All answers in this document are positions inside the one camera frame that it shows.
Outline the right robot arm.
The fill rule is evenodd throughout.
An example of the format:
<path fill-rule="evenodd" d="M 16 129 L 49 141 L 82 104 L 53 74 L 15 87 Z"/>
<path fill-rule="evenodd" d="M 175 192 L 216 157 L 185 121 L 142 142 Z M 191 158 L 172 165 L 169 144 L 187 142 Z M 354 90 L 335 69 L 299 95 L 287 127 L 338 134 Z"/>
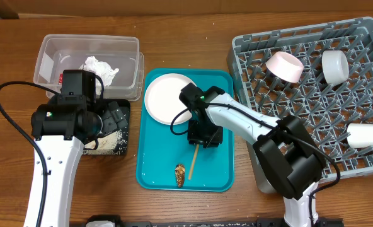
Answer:
<path fill-rule="evenodd" d="M 253 168 L 284 198 L 284 224 L 316 224 L 312 199 L 326 161 L 297 117 L 279 119 L 255 112 L 216 86 L 202 91 L 189 83 L 179 99 L 192 114 L 185 131 L 189 143 L 217 147 L 223 129 L 241 136 L 252 146 Z"/>

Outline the pile of white rice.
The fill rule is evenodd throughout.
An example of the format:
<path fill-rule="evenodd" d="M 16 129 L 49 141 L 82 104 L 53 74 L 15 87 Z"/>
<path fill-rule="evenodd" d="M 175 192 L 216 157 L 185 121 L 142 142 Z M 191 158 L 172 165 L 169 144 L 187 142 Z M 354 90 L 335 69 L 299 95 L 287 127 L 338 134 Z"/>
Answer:
<path fill-rule="evenodd" d="M 84 147 L 85 155 L 126 155 L 129 133 L 119 130 L 104 138 L 98 139 L 98 147 L 95 149 L 94 141 Z"/>

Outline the large pink plate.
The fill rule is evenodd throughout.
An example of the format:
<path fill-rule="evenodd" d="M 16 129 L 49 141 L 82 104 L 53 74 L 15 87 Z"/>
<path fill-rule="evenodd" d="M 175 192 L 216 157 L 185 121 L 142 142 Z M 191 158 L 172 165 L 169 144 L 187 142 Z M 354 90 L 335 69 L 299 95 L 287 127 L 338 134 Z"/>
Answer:
<path fill-rule="evenodd" d="M 159 123 L 170 125 L 187 107 L 180 101 L 181 90 L 195 83 L 185 75 L 168 73 L 154 79 L 147 87 L 144 105 L 148 114 Z"/>

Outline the grey green bowl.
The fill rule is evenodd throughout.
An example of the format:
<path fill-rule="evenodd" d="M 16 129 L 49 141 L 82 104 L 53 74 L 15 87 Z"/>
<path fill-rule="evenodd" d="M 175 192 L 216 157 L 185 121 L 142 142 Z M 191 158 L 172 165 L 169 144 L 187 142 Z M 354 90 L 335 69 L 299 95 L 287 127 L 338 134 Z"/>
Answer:
<path fill-rule="evenodd" d="M 326 50 L 322 54 L 322 68 L 325 81 L 336 86 L 349 77 L 349 66 L 346 55 L 341 50 Z"/>

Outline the small white cup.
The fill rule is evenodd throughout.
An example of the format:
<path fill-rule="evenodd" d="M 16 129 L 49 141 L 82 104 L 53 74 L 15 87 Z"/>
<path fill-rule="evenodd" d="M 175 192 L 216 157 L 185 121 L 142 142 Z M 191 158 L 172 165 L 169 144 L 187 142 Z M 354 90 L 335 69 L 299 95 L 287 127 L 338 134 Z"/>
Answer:
<path fill-rule="evenodd" d="M 373 124 L 351 123 L 347 127 L 347 132 L 349 133 L 347 141 L 351 148 L 373 146 Z"/>

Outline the silver red foil wrapper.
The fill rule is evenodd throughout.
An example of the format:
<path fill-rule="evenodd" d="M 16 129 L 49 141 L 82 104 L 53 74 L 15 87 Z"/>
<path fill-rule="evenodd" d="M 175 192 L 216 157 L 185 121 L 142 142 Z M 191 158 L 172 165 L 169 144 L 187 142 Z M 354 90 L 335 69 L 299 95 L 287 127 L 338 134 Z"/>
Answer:
<path fill-rule="evenodd" d="M 60 74 L 58 84 L 62 84 L 62 79 L 63 79 L 63 74 Z"/>

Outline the white napkin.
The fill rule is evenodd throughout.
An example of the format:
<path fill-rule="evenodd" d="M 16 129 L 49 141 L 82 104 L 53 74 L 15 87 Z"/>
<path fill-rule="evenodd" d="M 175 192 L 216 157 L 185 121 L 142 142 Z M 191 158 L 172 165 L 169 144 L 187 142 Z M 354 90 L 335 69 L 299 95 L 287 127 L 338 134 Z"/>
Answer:
<path fill-rule="evenodd" d="M 95 73 L 101 78 L 104 86 L 110 86 L 119 68 L 113 69 L 107 62 L 99 61 L 95 56 L 88 57 L 79 69 Z"/>

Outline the pink bowl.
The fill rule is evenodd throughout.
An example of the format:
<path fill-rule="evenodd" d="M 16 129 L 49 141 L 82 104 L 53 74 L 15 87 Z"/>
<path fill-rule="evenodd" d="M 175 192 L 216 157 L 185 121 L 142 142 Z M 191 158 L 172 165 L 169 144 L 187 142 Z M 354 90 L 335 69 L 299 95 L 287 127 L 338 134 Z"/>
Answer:
<path fill-rule="evenodd" d="M 276 77 L 290 83 L 297 83 L 304 70 L 304 65 L 298 58 L 282 51 L 272 55 L 265 65 Z"/>

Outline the brown food scrap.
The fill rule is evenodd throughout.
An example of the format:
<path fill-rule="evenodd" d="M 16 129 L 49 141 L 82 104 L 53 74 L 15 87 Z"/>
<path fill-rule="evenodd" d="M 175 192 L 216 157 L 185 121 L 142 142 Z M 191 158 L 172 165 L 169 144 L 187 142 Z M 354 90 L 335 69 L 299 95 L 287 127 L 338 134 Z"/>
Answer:
<path fill-rule="evenodd" d="M 181 188 L 185 182 L 185 166 L 181 163 L 177 164 L 175 168 L 176 184 Z"/>

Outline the wooden chopstick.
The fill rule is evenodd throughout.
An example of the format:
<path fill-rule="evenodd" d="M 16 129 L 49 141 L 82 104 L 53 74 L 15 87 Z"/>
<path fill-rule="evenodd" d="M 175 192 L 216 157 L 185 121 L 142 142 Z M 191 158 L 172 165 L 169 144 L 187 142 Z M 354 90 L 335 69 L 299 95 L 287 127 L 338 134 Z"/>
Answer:
<path fill-rule="evenodd" d="M 196 160 L 197 160 L 199 147 L 200 147 L 200 145 L 197 144 L 196 148 L 195 148 L 195 151 L 194 151 L 194 154 L 193 154 L 193 159 L 192 159 L 192 163 L 191 163 L 191 166 L 190 166 L 190 172 L 188 174 L 188 180 L 192 179 L 192 175 L 193 175 L 193 171 L 194 171 L 194 168 L 195 168 L 195 163 L 196 163 Z"/>

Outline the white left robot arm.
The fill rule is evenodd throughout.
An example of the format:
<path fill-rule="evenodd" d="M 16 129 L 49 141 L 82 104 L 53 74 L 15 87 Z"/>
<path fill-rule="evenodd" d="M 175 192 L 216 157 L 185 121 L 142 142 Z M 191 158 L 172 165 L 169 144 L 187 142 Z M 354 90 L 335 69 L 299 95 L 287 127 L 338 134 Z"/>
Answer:
<path fill-rule="evenodd" d="M 25 226 L 69 226 L 84 147 L 126 125 L 119 101 L 96 94 L 95 73 L 65 70 L 62 89 L 32 114 L 35 162 Z"/>

